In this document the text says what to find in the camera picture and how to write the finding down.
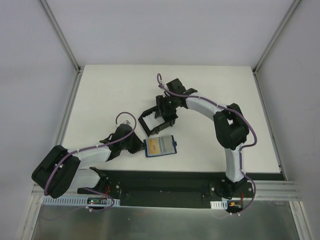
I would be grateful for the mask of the gold credit card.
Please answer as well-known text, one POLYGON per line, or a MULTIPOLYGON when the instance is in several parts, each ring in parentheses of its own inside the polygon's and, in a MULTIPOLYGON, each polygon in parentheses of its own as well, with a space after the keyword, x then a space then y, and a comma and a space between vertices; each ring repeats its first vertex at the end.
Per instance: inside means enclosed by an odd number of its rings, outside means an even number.
POLYGON ((161 149, 163 154, 172 154, 175 152, 175 148, 173 145, 173 139, 171 135, 162 136, 160 138, 161 149))
POLYGON ((159 156, 162 153, 161 145, 160 145, 158 138, 147 139, 146 146, 147 146, 147 156, 148 157, 159 156))

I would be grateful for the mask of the black plastic card rack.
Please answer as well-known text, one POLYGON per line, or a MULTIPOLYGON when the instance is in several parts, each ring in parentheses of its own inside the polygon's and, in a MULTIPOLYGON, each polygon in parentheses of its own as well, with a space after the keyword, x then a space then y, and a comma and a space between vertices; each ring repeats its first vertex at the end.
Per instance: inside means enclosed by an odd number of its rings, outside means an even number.
POLYGON ((159 116, 156 118, 156 106, 151 107, 142 112, 138 118, 138 122, 142 126, 144 132, 148 137, 159 134, 160 131, 172 127, 178 118, 174 113, 170 116, 159 116))

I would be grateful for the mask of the blue leather card holder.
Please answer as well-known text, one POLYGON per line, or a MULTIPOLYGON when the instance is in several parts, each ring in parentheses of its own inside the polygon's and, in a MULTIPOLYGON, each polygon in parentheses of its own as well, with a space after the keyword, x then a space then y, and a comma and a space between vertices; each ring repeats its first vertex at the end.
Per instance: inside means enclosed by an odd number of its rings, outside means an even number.
POLYGON ((173 135, 147 138, 144 141, 147 158, 173 155, 177 153, 177 142, 173 135))

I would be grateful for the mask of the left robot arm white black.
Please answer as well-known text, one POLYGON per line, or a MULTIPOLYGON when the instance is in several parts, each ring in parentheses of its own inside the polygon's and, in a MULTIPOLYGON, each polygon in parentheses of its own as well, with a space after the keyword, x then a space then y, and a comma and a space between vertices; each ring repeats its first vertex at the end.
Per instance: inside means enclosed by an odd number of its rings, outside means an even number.
POLYGON ((71 190, 79 194, 108 194, 109 180, 94 164, 111 161, 120 156, 122 151, 135 154, 145 148, 146 144, 133 128, 122 123, 114 133, 100 140, 98 145, 83 151, 70 153, 62 145, 54 146, 35 168, 31 179, 53 199, 71 190))

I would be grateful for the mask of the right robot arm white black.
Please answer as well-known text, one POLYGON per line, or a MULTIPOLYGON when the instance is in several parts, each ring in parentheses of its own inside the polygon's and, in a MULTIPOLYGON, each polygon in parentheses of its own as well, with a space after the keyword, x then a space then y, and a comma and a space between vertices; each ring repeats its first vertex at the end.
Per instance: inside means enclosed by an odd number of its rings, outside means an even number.
POLYGON ((215 188, 215 192, 226 199, 237 197, 247 182, 243 172, 241 147, 249 134, 249 127, 243 119, 240 107, 235 103, 219 105, 193 88, 186 89, 178 78, 167 85, 162 83, 160 75, 157 80, 164 94, 155 97, 155 118, 171 117, 181 107, 198 112, 213 121, 215 136, 224 148, 226 160, 224 181, 215 188))

